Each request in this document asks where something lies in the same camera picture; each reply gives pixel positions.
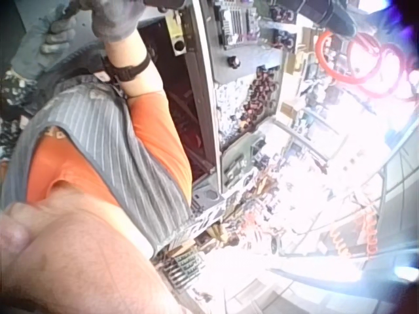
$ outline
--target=black watch strap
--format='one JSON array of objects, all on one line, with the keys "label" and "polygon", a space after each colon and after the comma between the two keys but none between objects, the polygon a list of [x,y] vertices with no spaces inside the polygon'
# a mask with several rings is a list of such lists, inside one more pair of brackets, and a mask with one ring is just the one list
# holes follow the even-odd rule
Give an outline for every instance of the black watch strap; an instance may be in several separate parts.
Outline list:
[{"label": "black watch strap", "polygon": [[134,80],[137,75],[143,72],[149,66],[150,61],[150,55],[147,53],[144,61],[139,65],[131,65],[129,67],[115,67],[108,57],[104,57],[103,64],[105,66],[106,73],[111,78],[116,77],[121,82],[129,82],[130,80]]}]

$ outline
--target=work glove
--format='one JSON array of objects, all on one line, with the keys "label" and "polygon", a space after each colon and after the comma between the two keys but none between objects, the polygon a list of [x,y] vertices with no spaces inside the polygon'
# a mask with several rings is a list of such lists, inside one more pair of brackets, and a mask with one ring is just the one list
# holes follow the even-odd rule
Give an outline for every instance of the work glove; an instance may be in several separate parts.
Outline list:
[{"label": "work glove", "polygon": [[143,0],[78,0],[81,10],[92,10],[92,29],[105,42],[131,35],[144,12]]},{"label": "work glove", "polygon": [[64,9],[64,5],[59,5],[41,18],[22,39],[11,61],[12,69],[22,78],[36,80],[70,47],[76,21],[74,17],[61,20]]}]

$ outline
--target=person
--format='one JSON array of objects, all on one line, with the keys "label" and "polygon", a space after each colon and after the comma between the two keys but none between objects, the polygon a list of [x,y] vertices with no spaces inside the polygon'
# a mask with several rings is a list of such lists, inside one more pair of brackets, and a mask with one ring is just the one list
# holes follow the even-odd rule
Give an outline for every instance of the person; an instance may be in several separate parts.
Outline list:
[{"label": "person", "polygon": [[123,97],[91,75],[58,84],[20,132],[37,79],[70,46],[74,19],[62,19],[59,7],[22,39],[2,81],[0,304],[186,313],[149,261],[188,226],[192,176],[136,29],[144,4],[79,5],[92,11],[112,66],[143,69],[120,82]]}]

